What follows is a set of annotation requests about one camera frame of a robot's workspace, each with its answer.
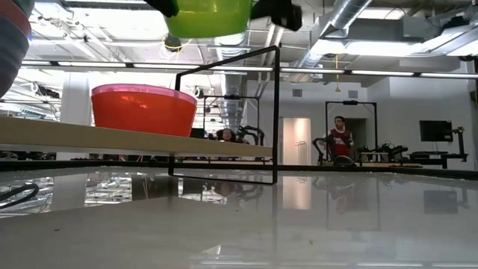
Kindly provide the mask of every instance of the desk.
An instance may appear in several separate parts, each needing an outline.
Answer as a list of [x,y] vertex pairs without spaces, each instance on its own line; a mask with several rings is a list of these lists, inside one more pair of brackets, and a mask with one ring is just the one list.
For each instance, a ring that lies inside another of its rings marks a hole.
[[0,150],[165,156],[272,157],[272,148],[191,137],[0,117]]

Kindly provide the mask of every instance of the man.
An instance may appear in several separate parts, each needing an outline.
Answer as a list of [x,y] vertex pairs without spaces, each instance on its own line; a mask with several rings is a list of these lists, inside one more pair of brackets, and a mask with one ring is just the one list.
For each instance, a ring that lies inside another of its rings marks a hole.
[[327,136],[324,136],[332,153],[332,160],[337,156],[352,157],[353,146],[352,133],[345,129],[345,119],[342,116],[336,116],[334,119],[335,129],[329,131]]

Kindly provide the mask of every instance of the television screen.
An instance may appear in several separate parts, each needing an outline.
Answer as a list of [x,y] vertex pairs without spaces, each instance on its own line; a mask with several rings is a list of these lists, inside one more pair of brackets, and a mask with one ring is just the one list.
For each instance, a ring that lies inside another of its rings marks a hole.
[[420,136],[423,142],[453,142],[451,121],[421,120]]

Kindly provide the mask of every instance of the black wire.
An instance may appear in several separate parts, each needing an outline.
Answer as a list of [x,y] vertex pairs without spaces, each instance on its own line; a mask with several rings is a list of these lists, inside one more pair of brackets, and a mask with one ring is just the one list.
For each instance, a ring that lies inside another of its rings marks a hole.
[[33,191],[29,195],[27,195],[26,197],[22,197],[21,199],[10,202],[6,205],[1,205],[0,209],[9,208],[11,206],[18,205],[22,202],[26,202],[26,201],[30,200],[31,198],[35,197],[38,194],[38,191],[40,190],[40,188],[38,188],[38,185],[36,185],[36,184],[28,184],[28,185],[23,185],[22,187],[16,188],[12,191],[8,191],[4,194],[0,194],[0,202],[1,202],[1,201],[6,200],[10,197],[14,197],[15,195],[17,195],[17,194],[19,194],[23,191],[28,191],[28,190],[33,190]]

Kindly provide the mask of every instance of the glossy table surface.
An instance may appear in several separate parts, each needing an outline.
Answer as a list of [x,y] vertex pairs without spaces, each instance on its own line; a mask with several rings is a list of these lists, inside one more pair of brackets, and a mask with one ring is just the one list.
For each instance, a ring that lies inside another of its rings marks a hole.
[[387,173],[95,167],[0,211],[5,268],[478,268],[478,182]]

